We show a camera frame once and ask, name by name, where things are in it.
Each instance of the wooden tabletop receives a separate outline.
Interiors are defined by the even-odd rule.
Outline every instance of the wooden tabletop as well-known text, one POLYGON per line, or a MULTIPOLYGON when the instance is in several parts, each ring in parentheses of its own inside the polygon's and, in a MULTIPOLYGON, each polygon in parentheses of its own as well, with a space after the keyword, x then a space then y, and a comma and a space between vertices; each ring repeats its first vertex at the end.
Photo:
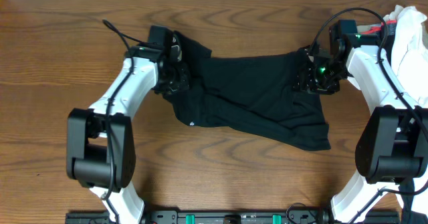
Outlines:
MULTIPOLYGON (((0 223, 63 223, 68 211, 104 209, 66 175, 68 113, 95 102, 122 65, 124 46, 102 19, 143 40, 151 25, 166 25, 215 57, 242 57, 308 45, 347 7, 385 15, 396 4, 428 13, 426 0, 3 0, 0 223)), ((361 12, 343 18, 377 22, 361 12)), ((355 171, 354 148, 369 113, 345 81, 339 93, 322 96, 322 106, 332 149, 305 152, 230 128, 185 126, 150 93, 132 123, 134 186, 153 206, 182 210, 326 205, 355 171)), ((397 208, 397 200, 387 195, 377 207, 397 208)))

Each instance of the white cloth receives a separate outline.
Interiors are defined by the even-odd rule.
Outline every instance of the white cloth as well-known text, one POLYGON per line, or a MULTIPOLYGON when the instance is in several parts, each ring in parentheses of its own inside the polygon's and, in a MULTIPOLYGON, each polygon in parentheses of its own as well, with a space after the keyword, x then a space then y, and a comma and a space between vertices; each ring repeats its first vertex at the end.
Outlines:
POLYGON ((391 67, 410 97, 428 108, 428 50, 423 45, 421 25, 427 16, 416 7, 397 5, 384 20, 397 20, 391 67))

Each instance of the black t-shirt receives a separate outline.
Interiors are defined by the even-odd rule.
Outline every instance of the black t-shirt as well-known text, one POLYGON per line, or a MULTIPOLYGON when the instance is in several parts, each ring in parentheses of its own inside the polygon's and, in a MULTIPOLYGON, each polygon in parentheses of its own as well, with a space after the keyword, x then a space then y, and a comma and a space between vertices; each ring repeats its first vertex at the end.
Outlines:
POLYGON ((303 150, 330 149, 316 94, 292 91, 302 49, 256 58, 211 58, 211 50, 175 33, 189 65, 189 90, 164 96, 189 126, 229 126, 303 150))

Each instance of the black fabric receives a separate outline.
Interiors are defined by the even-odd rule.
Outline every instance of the black fabric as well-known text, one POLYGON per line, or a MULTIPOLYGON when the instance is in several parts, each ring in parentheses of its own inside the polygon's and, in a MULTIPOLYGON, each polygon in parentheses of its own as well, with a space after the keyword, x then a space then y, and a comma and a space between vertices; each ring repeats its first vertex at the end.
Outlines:
MULTIPOLYGON (((402 184, 399 187, 400 191, 413 192, 415 191, 415 184, 413 181, 402 184)), ((428 224, 428 217, 425 214, 412 211, 413 197, 401 196, 403 198, 404 207, 401 212, 402 224, 428 224)))
POLYGON ((293 92, 297 67, 308 56, 211 58, 211 50, 175 33, 192 80, 189 91, 164 96, 186 125, 229 126, 303 150, 330 149, 328 125, 315 94, 293 92))

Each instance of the wooden table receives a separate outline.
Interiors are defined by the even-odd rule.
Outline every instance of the wooden table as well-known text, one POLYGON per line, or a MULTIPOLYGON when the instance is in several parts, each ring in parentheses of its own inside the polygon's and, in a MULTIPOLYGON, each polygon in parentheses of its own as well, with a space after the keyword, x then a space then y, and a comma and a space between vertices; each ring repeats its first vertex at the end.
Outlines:
MULTIPOLYGON (((216 57, 287 53, 308 45, 332 14, 396 4, 428 13, 426 0, 3 0, 0 9, 0 223, 63 223, 72 210, 103 210, 66 176, 66 118, 112 83, 124 46, 106 18, 147 39, 153 24, 182 31, 216 57)), ((376 19, 361 12, 343 18, 376 19)), ((322 35, 326 43, 327 33, 322 35)), ((230 128, 181 124, 150 93, 134 122, 133 182, 152 206, 182 210, 286 209, 326 205, 355 171, 354 148, 369 117, 347 82, 323 96, 332 150, 305 152, 230 128)), ((377 207, 398 207, 388 195, 377 207)))

